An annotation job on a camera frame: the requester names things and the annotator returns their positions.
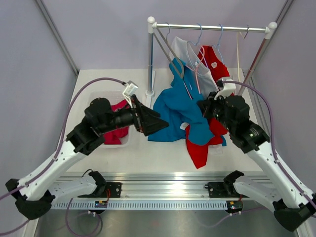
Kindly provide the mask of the blue t shirt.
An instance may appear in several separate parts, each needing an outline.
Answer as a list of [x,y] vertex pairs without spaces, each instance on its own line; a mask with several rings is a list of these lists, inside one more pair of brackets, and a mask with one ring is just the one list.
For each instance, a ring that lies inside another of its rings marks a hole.
[[198,92],[196,79],[183,61],[173,59],[169,68],[173,74],[170,88],[160,93],[153,106],[169,126],[150,135],[148,141],[174,142],[187,138],[193,144],[206,145],[214,134],[197,105],[203,96]]

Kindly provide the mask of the magenta t shirt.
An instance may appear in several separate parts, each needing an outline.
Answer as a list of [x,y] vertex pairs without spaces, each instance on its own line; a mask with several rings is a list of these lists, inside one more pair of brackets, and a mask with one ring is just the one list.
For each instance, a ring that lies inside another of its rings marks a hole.
[[[116,112],[119,109],[122,109],[124,107],[129,107],[126,100],[122,100],[119,103],[115,105],[111,105],[111,109]],[[108,132],[103,135],[105,141],[104,145],[122,145],[122,138],[126,137],[128,135],[129,128],[120,128],[111,132]]]

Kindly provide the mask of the pink hanger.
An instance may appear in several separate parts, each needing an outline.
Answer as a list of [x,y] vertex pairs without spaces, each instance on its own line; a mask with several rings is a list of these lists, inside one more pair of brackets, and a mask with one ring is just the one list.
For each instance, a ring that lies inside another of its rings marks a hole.
[[205,59],[205,49],[203,46],[199,47],[199,53],[201,54],[201,58],[197,58],[197,61],[195,63],[192,63],[193,66],[188,66],[186,65],[186,67],[191,70],[194,75],[195,75],[195,79],[196,79],[196,84],[197,84],[197,89],[199,94],[201,94],[201,89],[200,89],[200,84],[199,84],[199,79],[198,79],[198,69],[200,67],[200,65],[202,65],[203,60]]

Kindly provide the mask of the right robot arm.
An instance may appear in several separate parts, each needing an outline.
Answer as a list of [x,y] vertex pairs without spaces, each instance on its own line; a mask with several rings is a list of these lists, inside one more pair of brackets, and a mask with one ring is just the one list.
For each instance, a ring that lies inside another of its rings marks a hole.
[[260,203],[290,232],[316,213],[316,194],[276,152],[272,137],[250,120],[250,107],[243,97],[210,95],[197,105],[206,118],[216,119],[228,130],[232,143],[262,169],[274,186],[267,188],[234,171],[224,178],[223,190],[227,195],[239,194]]

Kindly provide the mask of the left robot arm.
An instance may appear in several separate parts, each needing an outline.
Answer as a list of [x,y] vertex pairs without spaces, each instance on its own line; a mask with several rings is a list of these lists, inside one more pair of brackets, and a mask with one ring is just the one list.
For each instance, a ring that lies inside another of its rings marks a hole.
[[60,149],[28,176],[6,182],[6,188],[15,198],[15,206],[24,217],[35,220],[64,200],[98,198],[105,193],[107,182],[97,171],[77,180],[55,184],[70,167],[104,144],[104,134],[133,125],[138,132],[149,136],[169,126],[158,112],[144,106],[135,95],[131,101],[130,107],[113,111],[108,99],[94,99]]

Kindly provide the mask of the red t shirt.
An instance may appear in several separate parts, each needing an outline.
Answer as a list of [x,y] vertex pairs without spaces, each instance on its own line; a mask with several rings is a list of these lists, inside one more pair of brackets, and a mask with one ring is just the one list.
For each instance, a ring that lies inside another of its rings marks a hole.
[[[210,70],[214,81],[230,78],[227,67],[217,58],[215,51],[211,46],[202,46],[202,52],[204,52],[202,63]],[[191,131],[191,127],[188,125],[185,128],[187,151],[197,169],[206,165],[208,155],[210,154],[209,150],[218,146],[227,145],[224,138],[224,135],[228,133],[227,129],[225,129],[224,126],[215,118],[209,119],[208,124],[208,131],[212,133],[212,137],[209,139],[208,143],[203,146],[189,141],[188,136]]]

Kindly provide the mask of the cream white hanger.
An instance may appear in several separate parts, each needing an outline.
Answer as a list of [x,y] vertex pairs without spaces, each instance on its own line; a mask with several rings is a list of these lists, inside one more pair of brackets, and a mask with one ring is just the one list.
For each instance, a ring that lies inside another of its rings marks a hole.
[[241,82],[241,78],[240,78],[240,72],[241,72],[241,68],[240,68],[240,56],[239,56],[239,38],[242,38],[243,40],[247,37],[248,35],[248,32],[249,32],[249,26],[247,27],[247,31],[246,33],[242,33],[242,32],[238,32],[236,34],[236,43],[237,43],[237,47],[236,47],[236,50],[237,50],[237,79],[238,79],[238,82]]

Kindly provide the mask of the light blue hanger right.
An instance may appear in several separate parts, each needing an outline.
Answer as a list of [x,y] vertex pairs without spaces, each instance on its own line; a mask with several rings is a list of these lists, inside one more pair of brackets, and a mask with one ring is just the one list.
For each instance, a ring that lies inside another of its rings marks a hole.
[[220,36],[219,36],[219,38],[218,38],[217,44],[216,44],[216,45],[213,44],[212,47],[217,50],[217,52],[218,52],[218,54],[219,54],[219,56],[220,56],[221,62],[222,62],[222,64],[224,65],[225,62],[224,62],[224,59],[223,59],[223,56],[222,56],[222,53],[221,53],[221,50],[220,50],[220,48],[221,48],[221,41],[222,41],[222,36],[223,36],[224,29],[223,29],[223,25],[222,25],[222,24],[219,24],[219,26],[221,27],[221,29],[220,29],[221,33],[220,33]]

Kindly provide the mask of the light blue hanger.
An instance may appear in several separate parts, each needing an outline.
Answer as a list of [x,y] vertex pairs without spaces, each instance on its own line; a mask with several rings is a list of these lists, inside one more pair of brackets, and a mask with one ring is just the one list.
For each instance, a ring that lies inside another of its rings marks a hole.
[[222,41],[222,36],[223,36],[224,29],[223,29],[223,25],[222,25],[222,24],[219,24],[219,26],[221,27],[221,29],[220,29],[221,33],[220,33],[220,36],[219,36],[219,38],[218,38],[217,44],[216,44],[216,45],[213,44],[212,47],[217,50],[217,52],[218,52],[218,54],[219,54],[219,56],[220,56],[221,62],[222,62],[222,64],[224,65],[225,62],[224,62],[224,59],[223,59],[223,56],[222,56],[222,53],[221,53],[221,50],[220,50],[220,48],[221,48],[221,41]]
[[[200,45],[200,38],[201,38],[202,32],[203,32],[201,23],[197,23],[197,25],[199,25],[199,27],[200,27],[200,35],[198,36],[197,42],[189,41],[189,43],[193,44],[194,46],[199,46]],[[194,72],[196,83],[197,83],[198,87],[199,87],[199,82],[198,82],[198,68],[199,68],[199,66],[203,62],[205,62],[206,63],[206,67],[208,68],[208,64],[207,64],[206,59],[205,59],[205,49],[203,48],[203,46],[201,46],[199,48],[199,52],[201,53],[202,58],[199,59],[198,64],[196,65],[196,67],[193,69],[192,67],[187,66],[188,69],[190,69],[192,72]]]

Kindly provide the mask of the light blue hanger middle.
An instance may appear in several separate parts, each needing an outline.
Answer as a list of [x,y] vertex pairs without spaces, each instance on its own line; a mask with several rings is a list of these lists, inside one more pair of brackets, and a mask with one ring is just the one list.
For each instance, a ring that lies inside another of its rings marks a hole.
[[[197,25],[199,25],[199,27],[200,27],[200,35],[198,36],[197,42],[189,41],[189,43],[193,44],[194,46],[199,46],[200,45],[200,38],[201,38],[202,32],[203,32],[201,23],[197,23]],[[203,62],[205,62],[206,63],[206,67],[208,68],[208,64],[207,64],[206,59],[205,59],[205,49],[203,48],[203,46],[201,46],[199,48],[199,52],[201,53],[202,58],[199,59],[198,64],[196,65],[196,67],[193,69],[192,67],[187,66],[188,69],[190,69],[192,72],[194,72],[196,83],[197,83],[198,87],[199,87],[199,82],[198,82],[198,68],[199,68],[199,66]]]

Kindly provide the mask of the white t shirt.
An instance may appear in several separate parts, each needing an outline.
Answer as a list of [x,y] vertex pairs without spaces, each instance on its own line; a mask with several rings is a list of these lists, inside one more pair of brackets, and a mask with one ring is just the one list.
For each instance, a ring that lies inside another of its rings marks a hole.
[[[193,66],[192,63],[195,63],[198,59],[198,56],[192,49],[190,43],[179,37],[174,38],[171,48],[176,56],[190,67]],[[204,62],[198,69],[198,79],[201,93],[204,98],[207,98],[210,92],[218,91],[218,87],[211,75],[211,71],[204,65]]]

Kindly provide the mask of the clear plastic basket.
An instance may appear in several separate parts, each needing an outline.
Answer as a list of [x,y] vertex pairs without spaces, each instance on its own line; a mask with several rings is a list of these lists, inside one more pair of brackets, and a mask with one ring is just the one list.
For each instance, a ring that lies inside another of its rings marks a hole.
[[[94,91],[90,94],[87,104],[89,105],[94,99],[97,98],[106,98],[109,100],[111,105],[115,105],[122,100],[125,100],[122,93],[118,90],[112,91]],[[128,131],[128,135],[122,138],[122,145],[104,145],[102,144],[99,148],[102,149],[114,149],[114,148],[124,148],[129,144],[129,137],[130,137],[130,129]]]

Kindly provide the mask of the metal clothes rack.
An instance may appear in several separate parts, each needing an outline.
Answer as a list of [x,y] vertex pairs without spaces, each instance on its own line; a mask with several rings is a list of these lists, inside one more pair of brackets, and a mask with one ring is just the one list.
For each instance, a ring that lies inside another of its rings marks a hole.
[[153,48],[154,48],[154,37],[155,31],[166,28],[166,29],[188,29],[188,30],[204,30],[204,31],[220,31],[220,32],[245,32],[248,33],[263,33],[264,38],[258,48],[256,56],[244,78],[244,81],[247,81],[255,71],[256,66],[258,65],[261,57],[266,50],[270,39],[274,36],[274,33],[278,27],[277,22],[271,22],[268,26],[263,28],[252,28],[252,27],[230,27],[230,26],[207,26],[207,25],[185,25],[185,24],[168,24],[168,23],[158,23],[154,17],[150,16],[147,18],[147,31],[148,31],[148,43],[149,43],[149,58],[148,58],[148,86],[145,92],[145,95],[148,98],[153,97],[154,95],[154,78],[155,72],[153,70]]

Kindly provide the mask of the aluminium mounting rail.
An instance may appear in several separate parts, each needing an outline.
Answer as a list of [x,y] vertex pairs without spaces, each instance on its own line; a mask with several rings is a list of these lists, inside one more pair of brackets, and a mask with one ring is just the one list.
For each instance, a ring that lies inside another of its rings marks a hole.
[[[101,172],[107,182],[122,184],[120,198],[110,200],[207,200],[209,194],[204,187],[208,182],[221,182],[232,171],[218,172],[150,172],[150,173],[124,173]],[[275,189],[274,183],[267,174],[260,172],[245,172],[246,176],[254,182]],[[82,173],[66,172],[54,182],[52,194],[57,194],[59,203],[70,198],[77,198],[80,194],[71,194],[70,185],[73,180],[79,179]]]

